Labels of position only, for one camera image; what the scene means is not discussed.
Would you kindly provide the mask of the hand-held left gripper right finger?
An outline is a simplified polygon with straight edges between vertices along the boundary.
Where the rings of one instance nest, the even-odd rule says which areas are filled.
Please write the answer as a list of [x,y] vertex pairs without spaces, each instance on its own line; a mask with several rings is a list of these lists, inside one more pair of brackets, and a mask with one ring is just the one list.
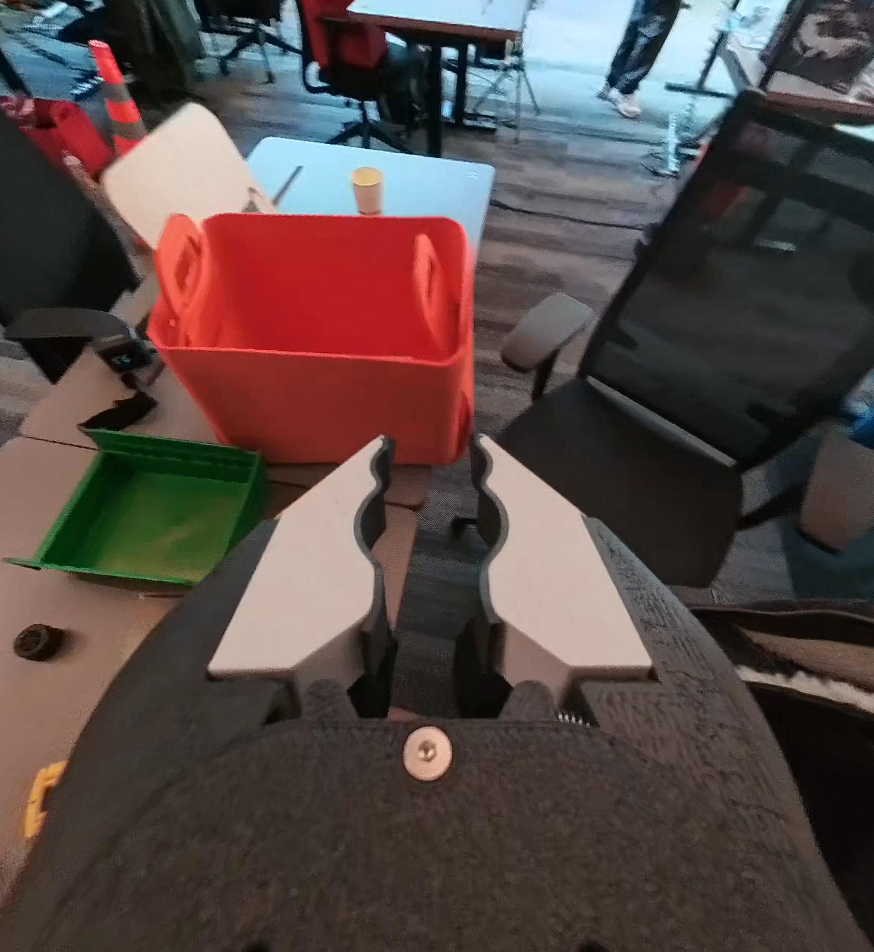
[[493,718],[521,684],[557,709],[588,683],[650,684],[655,665],[594,521],[487,435],[471,440],[476,513],[455,518],[486,547],[478,603],[455,646],[455,705]]

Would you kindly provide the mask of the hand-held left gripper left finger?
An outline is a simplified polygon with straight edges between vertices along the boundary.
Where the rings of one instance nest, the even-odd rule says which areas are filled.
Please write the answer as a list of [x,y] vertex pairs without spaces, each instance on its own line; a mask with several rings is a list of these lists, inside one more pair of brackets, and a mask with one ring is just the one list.
[[331,681],[360,717],[387,716],[396,642],[374,547],[386,530],[394,448],[388,436],[371,439],[275,518],[210,679],[278,681],[297,701]]

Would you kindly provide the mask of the green plastic tray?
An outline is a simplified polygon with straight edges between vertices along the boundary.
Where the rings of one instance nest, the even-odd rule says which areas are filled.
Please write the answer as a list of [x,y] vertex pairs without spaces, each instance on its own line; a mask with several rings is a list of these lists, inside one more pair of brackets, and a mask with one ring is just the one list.
[[191,587],[262,520],[261,453],[87,428],[96,454],[30,558],[4,561],[98,579]]

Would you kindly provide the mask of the orange felt storage bin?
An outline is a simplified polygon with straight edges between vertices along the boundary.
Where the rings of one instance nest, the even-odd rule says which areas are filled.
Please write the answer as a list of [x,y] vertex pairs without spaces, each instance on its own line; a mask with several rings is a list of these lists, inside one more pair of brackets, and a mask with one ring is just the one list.
[[443,216],[169,217],[147,333],[223,443],[336,464],[371,439],[443,467],[474,417],[475,252]]

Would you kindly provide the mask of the small white table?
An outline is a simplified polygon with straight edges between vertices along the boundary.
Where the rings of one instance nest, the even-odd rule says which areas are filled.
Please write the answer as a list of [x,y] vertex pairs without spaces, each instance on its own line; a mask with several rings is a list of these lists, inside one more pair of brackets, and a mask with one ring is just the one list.
[[355,215],[352,173],[373,168],[383,173],[383,211],[399,217],[447,217],[466,231],[478,251],[496,171],[483,163],[358,149],[268,137],[246,159],[269,196],[276,195],[300,169],[278,204],[280,211],[305,215]]

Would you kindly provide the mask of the black mesh office chair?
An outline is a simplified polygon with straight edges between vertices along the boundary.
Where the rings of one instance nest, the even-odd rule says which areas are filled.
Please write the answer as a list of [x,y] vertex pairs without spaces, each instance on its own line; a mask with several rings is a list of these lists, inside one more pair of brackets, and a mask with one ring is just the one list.
[[0,327],[42,308],[110,312],[139,283],[109,221],[0,110]]

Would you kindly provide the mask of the red container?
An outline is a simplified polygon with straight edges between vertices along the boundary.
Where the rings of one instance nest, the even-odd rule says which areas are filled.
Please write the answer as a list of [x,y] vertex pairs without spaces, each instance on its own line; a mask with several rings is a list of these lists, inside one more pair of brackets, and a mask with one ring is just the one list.
[[97,181],[114,159],[107,140],[74,102],[15,94],[0,97],[0,110],[55,164],[70,155]]

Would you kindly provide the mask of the orange traffic cone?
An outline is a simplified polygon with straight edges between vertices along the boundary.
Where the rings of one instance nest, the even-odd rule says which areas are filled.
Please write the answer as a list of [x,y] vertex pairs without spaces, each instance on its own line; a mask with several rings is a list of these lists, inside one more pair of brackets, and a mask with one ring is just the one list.
[[109,44],[90,40],[87,45],[102,80],[103,98],[110,118],[114,147],[117,156],[122,157],[145,139],[145,123]]

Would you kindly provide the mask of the red office chair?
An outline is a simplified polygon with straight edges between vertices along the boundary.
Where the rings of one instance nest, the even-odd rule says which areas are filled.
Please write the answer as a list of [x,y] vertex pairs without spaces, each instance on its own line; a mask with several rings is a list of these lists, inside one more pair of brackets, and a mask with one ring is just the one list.
[[354,19],[347,1],[297,1],[301,75],[307,91],[336,96],[358,110],[326,141],[412,155],[411,136],[427,118],[425,59],[415,45],[390,42],[385,30]]

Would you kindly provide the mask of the dark-framed table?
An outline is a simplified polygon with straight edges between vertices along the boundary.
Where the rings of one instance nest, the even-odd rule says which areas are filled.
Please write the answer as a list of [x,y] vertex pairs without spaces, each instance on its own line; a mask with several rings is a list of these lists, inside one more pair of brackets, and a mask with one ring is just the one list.
[[356,1],[350,19],[377,27],[428,50],[425,124],[427,154],[443,157],[443,52],[457,54],[450,122],[466,122],[469,52],[480,44],[500,45],[523,37],[525,1]]

